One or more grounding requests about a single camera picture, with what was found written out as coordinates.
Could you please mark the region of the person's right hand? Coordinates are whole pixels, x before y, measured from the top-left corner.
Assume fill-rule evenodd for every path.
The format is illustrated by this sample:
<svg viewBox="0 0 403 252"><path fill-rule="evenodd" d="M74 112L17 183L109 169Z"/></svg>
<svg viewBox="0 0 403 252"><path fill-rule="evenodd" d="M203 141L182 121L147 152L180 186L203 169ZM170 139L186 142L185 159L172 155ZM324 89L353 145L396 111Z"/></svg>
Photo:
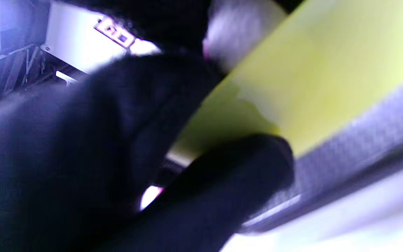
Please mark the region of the person's right hand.
<svg viewBox="0 0 403 252"><path fill-rule="evenodd" d="M141 195L219 79L203 57L209 0L69 0L131 24L161 53L0 103L0 252L217 252L293 183L288 142L258 134Z"/></svg>

